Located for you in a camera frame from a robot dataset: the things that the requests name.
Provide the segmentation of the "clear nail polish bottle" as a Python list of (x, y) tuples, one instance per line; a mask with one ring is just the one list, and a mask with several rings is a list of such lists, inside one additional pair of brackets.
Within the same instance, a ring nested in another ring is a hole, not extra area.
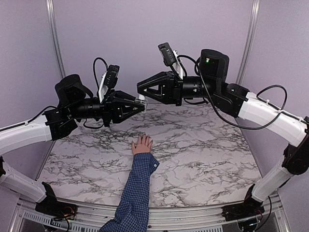
[(144, 100), (135, 99), (135, 103), (139, 103), (139, 104), (142, 104), (144, 106), (144, 110), (142, 111), (142, 113), (145, 114), (146, 111), (147, 111), (148, 101), (146, 99), (144, 99)]

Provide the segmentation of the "blue checked shirt forearm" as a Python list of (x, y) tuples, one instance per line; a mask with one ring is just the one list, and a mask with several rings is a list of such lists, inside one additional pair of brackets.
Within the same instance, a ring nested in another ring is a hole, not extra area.
[(150, 177), (159, 166), (151, 153), (134, 155), (132, 168), (114, 218), (101, 232), (145, 232), (149, 220)]

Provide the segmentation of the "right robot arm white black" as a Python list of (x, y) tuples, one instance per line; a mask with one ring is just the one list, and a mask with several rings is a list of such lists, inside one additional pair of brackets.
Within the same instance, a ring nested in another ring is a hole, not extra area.
[(159, 50), (171, 70), (139, 82), (140, 95), (176, 106), (183, 99), (205, 98), (218, 116), (226, 113), (254, 122), (258, 130), (267, 128), (288, 142), (283, 160), (248, 189), (243, 202), (224, 206), (222, 216), (231, 221), (263, 213), (263, 201), (273, 191), (309, 168), (309, 119), (292, 115), (245, 87), (228, 84), (229, 57), (219, 51), (203, 49), (194, 62), (195, 76), (188, 76), (175, 51), (166, 44)]

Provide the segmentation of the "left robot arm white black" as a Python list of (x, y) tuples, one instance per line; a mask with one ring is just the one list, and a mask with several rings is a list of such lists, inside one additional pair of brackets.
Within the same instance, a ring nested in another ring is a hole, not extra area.
[[(108, 127), (146, 109), (144, 96), (136, 98), (116, 91), (116, 82), (116, 76), (105, 73), (99, 96), (94, 97), (92, 91), (82, 84), (79, 75), (65, 77), (55, 86), (59, 99), (57, 107), (47, 106), (34, 118), (0, 130), (1, 155), (31, 144), (67, 137), (82, 119), (102, 119), (103, 126)], [(32, 199), (38, 212), (56, 216), (67, 207), (56, 199), (49, 184), (21, 174), (3, 159), (0, 161), (0, 184)]]

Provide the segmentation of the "person's bare hand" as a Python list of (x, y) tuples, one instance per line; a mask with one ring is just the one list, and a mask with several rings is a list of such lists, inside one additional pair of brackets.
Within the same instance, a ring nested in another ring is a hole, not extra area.
[(144, 134), (143, 136), (139, 136), (137, 142), (132, 141), (131, 150), (132, 154), (136, 155), (139, 153), (150, 153), (152, 148), (153, 141), (150, 140), (150, 136)]

